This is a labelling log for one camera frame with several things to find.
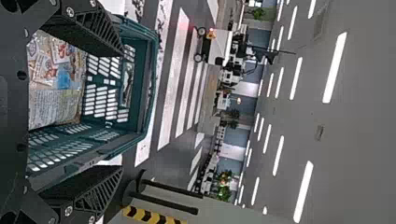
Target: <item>hazard stripe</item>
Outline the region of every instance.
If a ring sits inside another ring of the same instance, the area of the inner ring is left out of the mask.
[[[131,211],[128,213],[128,217],[134,217],[136,213],[137,213],[137,209],[135,207],[131,207]]]
[[[142,221],[148,222],[151,219],[151,213],[149,211],[145,211],[145,215],[142,218]]]
[[[125,217],[148,224],[187,224],[187,221],[177,220],[173,217],[166,217],[158,213],[153,213],[133,206],[125,207],[122,213]]]
[[[163,215],[160,215],[160,220],[157,222],[157,224],[166,224],[166,217]]]

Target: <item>white floor tile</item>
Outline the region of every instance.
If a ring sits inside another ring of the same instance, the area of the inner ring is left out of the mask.
[[[157,108],[158,90],[160,89],[161,73],[163,72],[163,55],[165,53],[166,41],[168,39],[167,37],[168,37],[169,19],[170,19],[169,15],[172,12],[172,5],[173,5],[173,0],[163,0],[158,5],[158,15],[157,15],[157,22],[155,24],[155,27],[157,29],[157,32],[161,34],[162,49],[159,50],[157,57],[158,62],[157,62],[157,82],[156,82],[157,86],[155,89],[156,94],[154,97],[154,106],[152,109],[151,119],[148,126],[148,134],[145,139],[143,139],[141,142],[137,144],[134,167],[138,166],[143,161],[149,158],[152,131],[154,128],[155,111]],[[159,23],[163,23],[161,31],[158,30]]]
[[[199,98],[198,98],[198,107],[197,110],[195,112],[195,124],[198,123],[199,121],[199,116],[201,114],[201,105],[202,105],[202,98],[204,96],[204,92],[205,92],[205,84],[206,84],[206,78],[207,78],[207,68],[208,68],[208,64],[205,64],[205,68],[204,68],[204,76],[202,78],[202,82],[201,82],[201,89],[200,89],[200,93],[199,93]]]
[[[195,66],[194,54],[197,51],[197,45],[198,45],[198,36],[197,36],[197,32],[194,29],[194,31],[192,33],[192,39],[191,39],[189,61],[187,63],[186,79],[184,80],[183,93],[181,96],[182,98],[181,98],[181,103],[180,103],[180,110],[178,113],[176,137],[181,136],[184,132],[184,123],[185,123],[186,114],[187,114],[187,105],[188,105],[189,97],[190,97],[192,73],[194,72],[194,66]]]
[[[197,95],[198,95],[198,89],[199,89],[199,80],[201,79],[201,74],[202,74],[202,67],[204,63],[199,63],[197,66],[197,71],[195,74],[195,82],[194,82],[194,90],[192,91],[192,97],[191,97],[191,106],[190,106],[190,113],[189,113],[189,121],[187,123],[187,129],[190,129],[192,127],[192,122],[194,119],[194,113],[195,113],[195,107],[196,107],[196,102],[197,102]]]
[[[160,139],[158,149],[160,150],[169,144],[171,137],[172,121],[175,112],[177,98],[178,81],[180,78],[180,69],[183,63],[184,48],[186,46],[186,37],[189,29],[189,18],[181,8],[177,21],[177,33],[175,36],[175,45],[172,54],[172,63],[169,71],[168,86],[166,87],[165,103],[163,105],[163,119],[161,124]]]

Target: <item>shopping basket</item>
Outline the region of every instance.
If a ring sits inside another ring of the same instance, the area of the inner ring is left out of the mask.
[[[110,16],[123,57],[87,56],[81,123],[29,133],[27,176],[36,190],[110,160],[145,138],[156,85],[158,36],[143,25]]]

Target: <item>wall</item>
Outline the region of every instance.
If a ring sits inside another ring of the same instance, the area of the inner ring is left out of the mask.
[[[252,45],[268,48],[271,31],[260,30],[260,29],[248,29],[248,40]]]
[[[257,98],[257,94],[259,93],[259,83],[241,81],[238,83],[238,85],[233,87],[234,88],[233,93],[247,97]]]
[[[227,143],[223,143],[219,155],[223,158],[228,158],[235,161],[243,161],[245,158],[245,152],[246,152],[246,146],[239,147],[239,146],[233,146]]]
[[[226,170],[231,170],[231,172],[233,172],[233,175],[240,175],[242,172],[243,165],[244,163],[242,161],[236,161],[236,160],[220,157],[217,172],[221,173]]]
[[[225,131],[224,143],[232,146],[246,147],[249,136],[249,130],[227,128]]]
[[[246,70],[250,71],[250,70],[254,69],[254,66],[255,66],[255,63],[247,63]],[[260,80],[262,79],[262,71],[263,70],[264,70],[264,65],[258,64],[256,70],[254,70],[254,73],[244,77],[243,81],[260,84]]]
[[[285,218],[269,215],[263,216],[261,213],[254,210],[242,209],[239,206],[234,206],[232,203],[224,203],[210,198],[200,200],[152,187],[147,187],[144,193],[152,197],[158,197],[167,201],[199,208],[198,216],[193,216],[140,200],[134,200],[132,202],[132,205],[138,208],[144,208],[180,220],[187,220],[189,224],[292,224],[292,222]],[[123,217],[121,213],[118,213],[109,224],[141,224],[141,222]]]
[[[254,116],[254,111],[256,109],[256,104],[257,104],[257,98],[252,98],[252,97],[247,97],[243,95],[238,95],[238,94],[231,94],[233,98],[241,98],[242,104],[238,104],[236,101],[231,101],[231,109],[237,109],[241,112],[241,114],[249,115],[249,116]]]

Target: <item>tiled floor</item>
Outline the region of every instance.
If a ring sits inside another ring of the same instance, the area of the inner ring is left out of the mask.
[[[198,134],[196,128],[208,76],[207,65],[194,63],[191,55],[199,41],[193,27],[213,27],[214,10],[210,10],[206,0],[144,2],[140,22],[161,35],[156,105],[147,138],[122,155],[125,175],[121,189],[141,169],[147,170],[148,178],[155,177],[156,181],[186,189],[199,162],[206,157],[210,139]],[[132,19],[140,15],[134,14],[133,9],[128,11]],[[117,209],[111,204],[106,222]]]

